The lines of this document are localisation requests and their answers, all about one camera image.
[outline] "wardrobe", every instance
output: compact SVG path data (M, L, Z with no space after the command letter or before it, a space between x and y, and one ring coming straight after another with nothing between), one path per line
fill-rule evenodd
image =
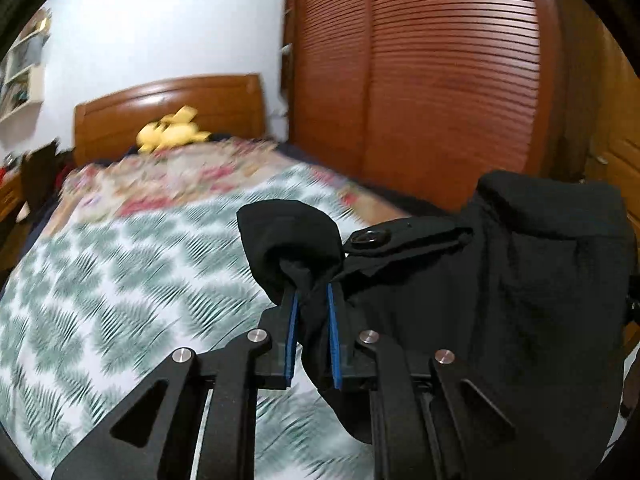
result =
M290 141L352 178L455 210L492 169L548 174L554 0L287 0Z

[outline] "yellow plush toy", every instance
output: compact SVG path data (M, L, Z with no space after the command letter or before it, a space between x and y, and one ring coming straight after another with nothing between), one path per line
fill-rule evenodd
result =
M164 116L157 123L149 123L140 130L136 142L139 153L150 153L158 148L175 148L190 142L204 142L209 132L199 132L198 125L192 123L198 111L183 106L174 115Z

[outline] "black jacket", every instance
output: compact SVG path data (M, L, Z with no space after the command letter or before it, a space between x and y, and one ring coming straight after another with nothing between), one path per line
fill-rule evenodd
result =
M578 476L599 463L620 403L636 266L615 188L497 171L457 215L385 222L344 247L334 222L300 202L244 206L238 225L271 300L280 304L289 283L297 288L303 365L354 436L370 438L367 397L322 381L328 282L405 349L447 348L465 359Z

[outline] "metal screw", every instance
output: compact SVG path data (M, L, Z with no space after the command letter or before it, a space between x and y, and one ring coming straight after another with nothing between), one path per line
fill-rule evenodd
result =
M191 359L191 353L191 350L189 350L188 348L178 348L177 350L174 350L174 353L171 354L171 357L175 362L183 363Z
M267 339L267 331L261 328L254 328L246 336L252 343L259 343Z
M447 349L441 349L436 352L436 361L443 365L450 365L456 360L456 355Z
M363 343L373 345L373 343L377 343L378 339L380 339L380 334L375 330L363 330L362 332L360 332L360 335L358 337Z

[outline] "green leaf pattern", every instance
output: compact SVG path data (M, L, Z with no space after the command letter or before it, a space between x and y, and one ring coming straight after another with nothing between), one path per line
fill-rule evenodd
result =
M0 300L0 422L45 480L175 348L220 348L273 306L236 221L271 198L321 209L343 238L364 227L297 164L251 189L36 241ZM261 480L373 476L370 446L343 430L299 360L293 388L258 396L255 453Z

